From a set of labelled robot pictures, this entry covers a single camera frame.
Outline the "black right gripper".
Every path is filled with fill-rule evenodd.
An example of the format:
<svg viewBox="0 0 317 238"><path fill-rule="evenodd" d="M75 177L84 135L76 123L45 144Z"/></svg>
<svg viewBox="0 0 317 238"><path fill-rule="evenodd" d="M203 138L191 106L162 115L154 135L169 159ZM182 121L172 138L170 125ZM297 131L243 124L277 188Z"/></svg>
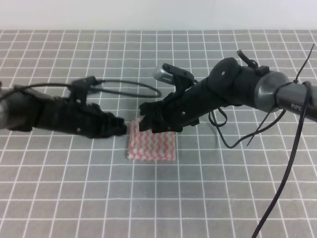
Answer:
<svg viewBox="0 0 317 238"><path fill-rule="evenodd" d="M215 109L215 92L207 86L195 85L173 101L144 102L139 106L139 130L153 133L181 132L183 127L196 125L199 117Z"/></svg>

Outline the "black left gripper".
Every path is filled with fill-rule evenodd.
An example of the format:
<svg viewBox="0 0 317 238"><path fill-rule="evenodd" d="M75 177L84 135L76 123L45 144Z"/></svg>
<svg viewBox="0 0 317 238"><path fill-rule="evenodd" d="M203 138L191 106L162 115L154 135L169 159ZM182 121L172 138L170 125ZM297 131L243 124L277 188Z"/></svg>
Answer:
<svg viewBox="0 0 317 238"><path fill-rule="evenodd" d="M110 138L127 133L124 119L104 113L100 106L69 102L65 98L32 97L36 116L33 127L86 138Z"/></svg>

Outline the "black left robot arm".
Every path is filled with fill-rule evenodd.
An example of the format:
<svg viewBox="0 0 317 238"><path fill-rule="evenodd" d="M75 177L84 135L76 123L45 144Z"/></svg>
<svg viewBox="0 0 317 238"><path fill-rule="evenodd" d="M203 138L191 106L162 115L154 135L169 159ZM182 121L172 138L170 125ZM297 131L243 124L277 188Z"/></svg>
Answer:
<svg viewBox="0 0 317 238"><path fill-rule="evenodd" d="M124 119L105 113L95 103L87 104L88 88L70 89L68 97L53 97L16 86L0 94L0 127L31 132L44 129L89 139L125 135Z"/></svg>

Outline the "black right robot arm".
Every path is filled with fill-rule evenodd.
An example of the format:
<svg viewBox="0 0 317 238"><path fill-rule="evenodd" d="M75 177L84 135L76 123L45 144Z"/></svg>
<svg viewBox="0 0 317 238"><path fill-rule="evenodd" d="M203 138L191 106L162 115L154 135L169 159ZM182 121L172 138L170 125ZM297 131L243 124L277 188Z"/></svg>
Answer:
<svg viewBox="0 0 317 238"><path fill-rule="evenodd" d="M307 118L317 119L317 88L311 87L305 106L306 86L267 66L241 66L236 59L225 58L208 77L195 83L192 73L165 63L157 68L154 79L174 85L176 91L161 101L139 106L143 116L140 131L181 132L199 124L203 115L228 106L248 106L266 113L284 109L298 115L305 110Z"/></svg>

